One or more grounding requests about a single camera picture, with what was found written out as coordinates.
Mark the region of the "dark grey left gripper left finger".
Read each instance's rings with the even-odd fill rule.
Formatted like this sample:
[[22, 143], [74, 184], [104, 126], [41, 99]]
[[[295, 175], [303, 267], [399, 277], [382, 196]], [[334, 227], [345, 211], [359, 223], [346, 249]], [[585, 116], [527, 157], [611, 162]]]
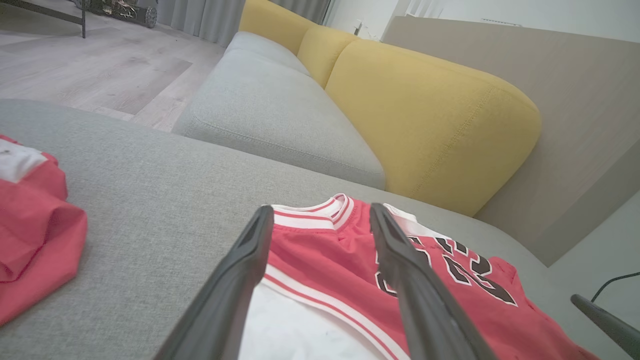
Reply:
[[237, 360], [250, 301], [262, 281], [274, 209], [256, 210], [155, 355], [157, 360]]

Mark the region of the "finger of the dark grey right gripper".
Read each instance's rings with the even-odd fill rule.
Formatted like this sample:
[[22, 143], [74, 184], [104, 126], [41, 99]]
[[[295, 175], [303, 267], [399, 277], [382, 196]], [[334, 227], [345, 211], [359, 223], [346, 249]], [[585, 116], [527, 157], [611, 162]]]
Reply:
[[579, 294], [573, 294], [570, 301], [631, 358], [638, 359], [640, 357], [640, 331], [638, 329]]

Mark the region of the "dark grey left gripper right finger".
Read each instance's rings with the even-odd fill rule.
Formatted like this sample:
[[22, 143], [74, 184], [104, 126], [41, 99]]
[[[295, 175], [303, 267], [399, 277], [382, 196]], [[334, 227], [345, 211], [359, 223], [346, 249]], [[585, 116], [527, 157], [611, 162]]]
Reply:
[[378, 269], [397, 292], [410, 358], [493, 360], [492, 349], [388, 209], [373, 203], [369, 222]]

